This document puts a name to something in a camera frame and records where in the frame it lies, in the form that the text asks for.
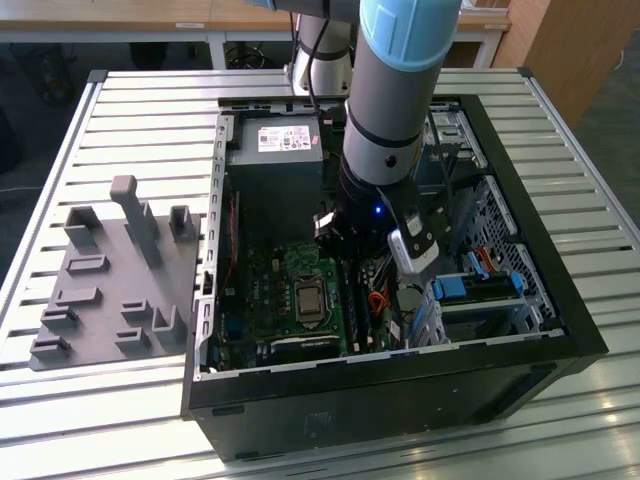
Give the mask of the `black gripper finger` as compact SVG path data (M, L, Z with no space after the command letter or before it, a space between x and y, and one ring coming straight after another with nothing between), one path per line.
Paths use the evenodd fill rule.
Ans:
M345 254L347 228L338 211L313 216L314 240L327 254Z

